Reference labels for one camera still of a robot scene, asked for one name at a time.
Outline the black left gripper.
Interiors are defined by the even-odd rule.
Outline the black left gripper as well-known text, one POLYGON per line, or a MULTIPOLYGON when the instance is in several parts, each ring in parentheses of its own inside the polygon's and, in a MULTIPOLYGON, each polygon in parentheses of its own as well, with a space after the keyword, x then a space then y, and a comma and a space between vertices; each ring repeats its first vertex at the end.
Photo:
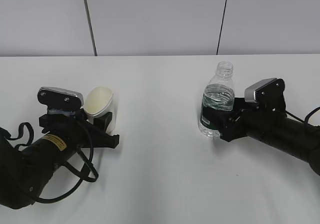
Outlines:
POLYGON ((40 152, 76 152, 79 149, 110 148, 120 143, 119 135, 109 135, 114 130, 113 112, 107 112, 88 122, 84 113, 75 115, 44 114, 39 117, 43 136, 38 140, 40 152))

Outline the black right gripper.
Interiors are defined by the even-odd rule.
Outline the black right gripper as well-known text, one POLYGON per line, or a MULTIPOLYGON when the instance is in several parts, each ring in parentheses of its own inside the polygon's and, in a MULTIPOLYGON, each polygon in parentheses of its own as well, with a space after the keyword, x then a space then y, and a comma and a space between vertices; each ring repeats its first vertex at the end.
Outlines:
POLYGON ((220 138, 230 142, 251 137, 261 142, 284 142, 285 131, 281 126, 285 113, 261 107, 247 108, 244 98, 236 97, 232 111, 216 110, 201 106, 201 124, 219 130, 220 138))

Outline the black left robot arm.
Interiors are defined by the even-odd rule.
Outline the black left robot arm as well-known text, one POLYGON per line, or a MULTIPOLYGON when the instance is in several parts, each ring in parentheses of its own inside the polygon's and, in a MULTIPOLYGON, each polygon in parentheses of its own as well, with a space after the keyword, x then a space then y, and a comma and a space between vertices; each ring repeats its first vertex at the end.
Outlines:
POLYGON ((18 127, 20 139, 29 132, 25 144, 12 146, 14 138, 0 130, 0 204, 17 210, 37 203, 52 204, 74 193, 82 182, 94 183, 99 174, 93 165, 95 148, 112 148, 119 144, 119 135, 106 133, 112 112, 94 118, 90 123, 83 109, 73 115, 45 114, 39 118, 43 136, 34 140, 30 123, 18 127), (78 177, 78 182, 65 194, 44 199, 40 195, 55 171, 65 167, 78 177))

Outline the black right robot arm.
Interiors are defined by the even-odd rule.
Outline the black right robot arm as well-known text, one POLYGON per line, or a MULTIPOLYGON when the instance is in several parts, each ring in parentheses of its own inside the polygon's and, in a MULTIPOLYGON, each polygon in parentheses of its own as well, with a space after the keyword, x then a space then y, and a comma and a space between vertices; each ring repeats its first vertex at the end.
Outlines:
POLYGON ((307 162, 320 172, 320 128, 236 98, 232 111, 202 107, 200 119, 227 142, 251 137, 307 162))

